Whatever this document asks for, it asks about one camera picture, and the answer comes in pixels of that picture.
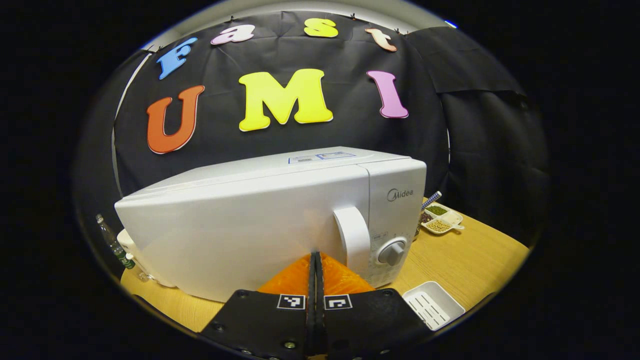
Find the white microwave oven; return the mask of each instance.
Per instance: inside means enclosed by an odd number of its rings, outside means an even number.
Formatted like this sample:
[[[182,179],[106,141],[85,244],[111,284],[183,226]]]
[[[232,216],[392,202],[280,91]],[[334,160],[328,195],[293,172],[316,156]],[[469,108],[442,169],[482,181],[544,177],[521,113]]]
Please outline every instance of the white microwave oven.
[[[425,178],[408,156],[331,147],[195,168],[115,209],[141,265],[190,295],[227,301],[313,251],[377,288],[407,257]]]

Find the black fabric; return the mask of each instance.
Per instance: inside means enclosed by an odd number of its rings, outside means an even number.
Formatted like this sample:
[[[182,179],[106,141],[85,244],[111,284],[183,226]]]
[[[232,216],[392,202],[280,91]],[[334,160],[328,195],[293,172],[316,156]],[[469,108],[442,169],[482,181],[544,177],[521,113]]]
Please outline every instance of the black fabric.
[[[76,217],[95,254],[118,278],[124,266],[104,243],[95,216],[102,214],[116,233],[123,229],[113,207],[120,200],[120,193],[111,162],[111,130],[125,86],[146,55],[145,51],[135,52],[96,94],[85,118],[72,169]]]
[[[513,92],[440,99],[451,141],[442,202],[530,245],[547,218],[550,181],[538,112]]]
[[[406,38],[422,56],[438,93],[511,90],[524,94],[507,69],[460,30],[428,28],[414,31]]]
[[[307,36],[305,19],[327,18],[336,23],[336,38]],[[220,31],[240,24],[256,26],[254,37],[244,42],[213,46]],[[378,46],[364,31],[375,27],[391,37],[397,52]],[[186,63],[163,80],[157,59],[188,38]],[[280,125],[273,118],[266,129],[242,132],[245,87],[238,79],[253,72],[269,72],[282,86],[299,69],[324,71],[322,89],[333,120],[299,124],[293,119]],[[405,119],[380,115],[381,100],[368,70],[396,76]],[[147,145],[147,113],[153,102],[171,97],[166,111],[166,133],[178,129],[182,104],[177,95],[204,85],[198,98],[196,129],[181,149],[164,155]],[[265,108],[265,115],[270,116]],[[124,195],[192,168],[331,146],[409,155],[428,166],[426,192],[433,193],[447,170],[447,135],[440,101],[418,52],[395,31],[349,17],[317,12],[270,13],[235,20],[204,29],[177,40],[153,55],[132,82],[115,124],[120,184]]]
[[[311,17],[334,21],[338,36],[307,36],[304,21]],[[253,38],[210,44],[222,30],[241,24],[255,25]],[[389,35],[397,52],[378,46],[364,31],[370,27]],[[185,64],[160,80],[157,60],[191,37],[198,40],[190,45]],[[246,100],[241,76],[268,72],[286,86],[294,72],[305,68],[324,71],[321,83],[331,122],[297,123],[292,118],[296,103],[285,125],[264,106],[271,117],[268,128],[239,130]],[[368,70],[395,75],[407,118],[380,115],[380,95]],[[193,137],[177,151],[153,153],[147,144],[147,108],[163,97],[173,99],[165,122],[165,132],[172,134],[182,111],[177,96],[196,85],[205,91],[198,98]],[[257,15],[190,34],[142,66],[115,121],[120,184],[128,195],[196,167],[337,145],[358,147],[425,161],[426,196],[440,190],[444,204],[530,245],[545,217],[548,188],[544,136],[530,107],[507,70],[457,29],[430,28],[405,36],[327,13]],[[116,200],[106,205],[113,209]]]

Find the plastic bottle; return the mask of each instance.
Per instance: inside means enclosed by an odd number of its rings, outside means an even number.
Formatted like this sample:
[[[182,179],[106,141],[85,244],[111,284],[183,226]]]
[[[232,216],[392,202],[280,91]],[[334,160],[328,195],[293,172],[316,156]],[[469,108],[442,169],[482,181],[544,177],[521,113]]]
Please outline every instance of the plastic bottle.
[[[120,246],[120,243],[118,243],[113,230],[111,230],[111,228],[104,222],[102,215],[96,215],[95,219],[100,226],[100,232],[102,233],[104,241],[107,243],[107,245],[109,245],[109,248],[111,249],[113,254],[118,257],[120,262],[127,269],[133,271],[137,278],[139,278],[143,282],[147,282],[149,280],[148,275],[145,274],[144,271],[140,270],[140,267],[136,266],[136,263],[133,260],[127,259],[127,253],[122,248],[122,246]]]

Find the microwave control knob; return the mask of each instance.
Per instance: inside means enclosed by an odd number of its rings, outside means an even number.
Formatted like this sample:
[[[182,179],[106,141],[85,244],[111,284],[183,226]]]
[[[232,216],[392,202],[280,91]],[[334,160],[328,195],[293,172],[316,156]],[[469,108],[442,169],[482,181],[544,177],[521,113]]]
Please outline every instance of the microwave control knob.
[[[404,242],[397,241],[385,247],[378,256],[378,261],[394,266],[400,262],[404,255]]]

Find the orange letter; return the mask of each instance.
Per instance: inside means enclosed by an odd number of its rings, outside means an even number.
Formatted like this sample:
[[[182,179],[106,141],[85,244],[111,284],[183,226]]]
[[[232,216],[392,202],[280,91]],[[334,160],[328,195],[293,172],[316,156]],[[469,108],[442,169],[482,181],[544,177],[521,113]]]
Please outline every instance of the orange letter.
[[[380,47],[383,48],[384,50],[389,50],[389,51],[397,50],[395,46],[387,42],[387,40],[391,40],[389,35],[383,34],[382,31],[378,29],[365,29],[364,31],[373,35],[373,40],[376,42],[376,44],[380,45]]]
[[[182,100],[182,120],[180,129],[173,135],[164,133],[164,115],[166,107],[171,104],[171,98],[160,99],[147,108],[149,125],[147,128],[147,143],[149,149],[156,154],[166,154],[176,151],[189,142],[196,129],[196,106],[198,95],[204,91],[204,86],[197,85],[183,90],[178,99]]]

